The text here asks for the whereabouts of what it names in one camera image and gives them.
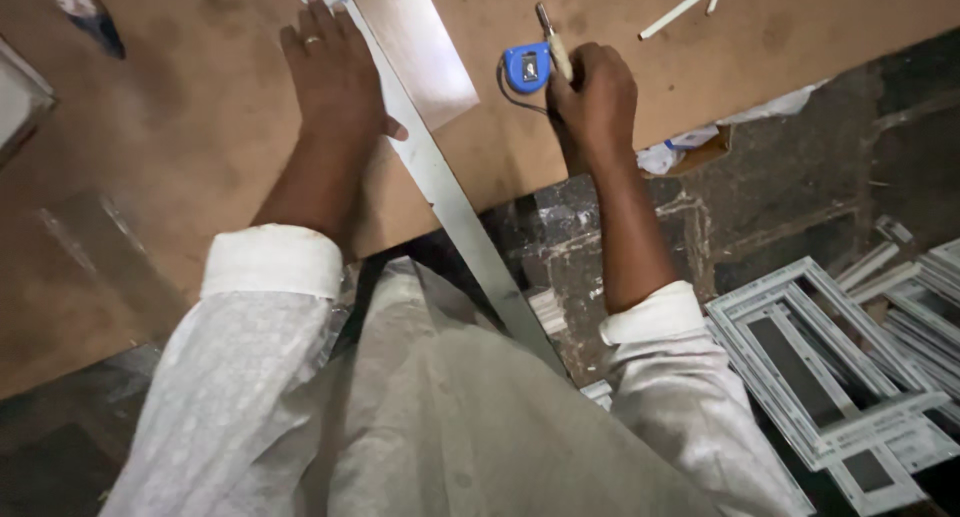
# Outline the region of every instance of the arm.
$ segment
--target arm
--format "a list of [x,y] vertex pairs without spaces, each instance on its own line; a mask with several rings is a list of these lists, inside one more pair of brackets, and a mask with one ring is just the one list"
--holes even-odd
[[668,257],[632,149],[633,75],[610,47],[583,45],[571,59],[573,83],[556,76],[549,91],[600,204],[611,411],[726,514],[797,514],[742,381]]
[[319,436],[320,403],[306,394],[332,345],[337,243],[350,237],[379,134],[397,129],[363,37],[342,6],[334,11],[310,0],[299,34],[281,32],[299,141],[255,228],[214,239],[200,301],[163,352],[102,515],[293,512]]

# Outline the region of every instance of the black cord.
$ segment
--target black cord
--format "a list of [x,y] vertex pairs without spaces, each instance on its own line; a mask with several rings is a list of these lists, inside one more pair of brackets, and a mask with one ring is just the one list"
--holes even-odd
[[496,84],[500,86],[500,93],[503,93],[504,98],[510,101],[510,103],[513,105],[520,106],[521,108],[527,108],[528,110],[534,110],[534,111],[540,112],[545,116],[549,116],[550,114],[546,111],[546,108],[541,108],[540,106],[533,106],[533,105],[528,105],[526,103],[522,103],[517,99],[514,99],[513,97],[510,96],[509,93],[507,93],[507,89],[503,86],[503,67],[504,67],[503,57],[500,57],[500,60],[496,64]]

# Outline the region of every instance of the glass pane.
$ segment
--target glass pane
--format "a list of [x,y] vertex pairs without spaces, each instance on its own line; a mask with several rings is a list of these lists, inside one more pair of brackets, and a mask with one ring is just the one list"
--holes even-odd
[[817,355],[819,355],[823,363],[826,364],[830,374],[833,375],[833,378],[837,380],[837,383],[840,384],[840,387],[843,388],[846,395],[858,409],[863,410],[869,408],[881,401],[881,399],[863,383],[863,380],[860,379],[857,373],[831,348],[827,340],[814,330],[806,320],[797,316],[797,313],[795,313],[793,309],[790,309],[787,320],[793,327],[797,328],[799,335],[810,345],[810,348],[817,352]]
[[750,332],[774,362],[783,380],[790,386],[813,423],[824,427],[844,419],[820,381],[808,369],[807,364],[787,342],[780,328],[769,318],[761,318],[747,325]]
[[863,451],[852,457],[843,459],[846,469],[853,476],[857,485],[863,489],[863,492],[870,493],[883,487],[889,487],[894,484],[894,480],[887,474],[881,462],[877,460],[872,451]]

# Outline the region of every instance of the brown workbench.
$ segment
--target brown workbench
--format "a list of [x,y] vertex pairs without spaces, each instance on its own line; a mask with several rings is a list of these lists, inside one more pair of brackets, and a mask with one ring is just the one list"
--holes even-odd
[[[211,238],[246,226],[299,126],[276,38],[298,0],[103,1],[124,62],[104,56],[53,0],[0,0],[0,33],[58,99],[0,171],[0,397],[150,334],[129,290],[71,261],[31,220],[38,208],[105,193],[186,304]],[[374,32],[390,32],[375,15],[390,0],[355,1]],[[567,176],[546,119],[504,101],[494,76],[505,48],[542,38],[536,1],[570,49],[596,40],[630,64],[637,148],[960,25],[960,0],[720,0],[711,18],[695,7],[641,43],[638,33],[680,0],[433,0],[479,97],[434,137],[477,210]],[[389,148],[368,170],[362,219],[359,256],[438,226]]]

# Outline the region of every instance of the shirt sleeve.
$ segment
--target shirt sleeve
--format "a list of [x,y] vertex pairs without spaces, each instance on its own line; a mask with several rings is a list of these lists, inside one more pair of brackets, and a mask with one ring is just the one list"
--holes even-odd
[[200,301],[163,352],[101,515],[289,512],[313,453],[282,469],[257,461],[316,413],[298,389],[326,362],[342,265],[337,246],[306,228],[214,239]]
[[729,516],[799,515],[726,351],[689,283],[677,281],[600,327],[615,348],[611,412]]

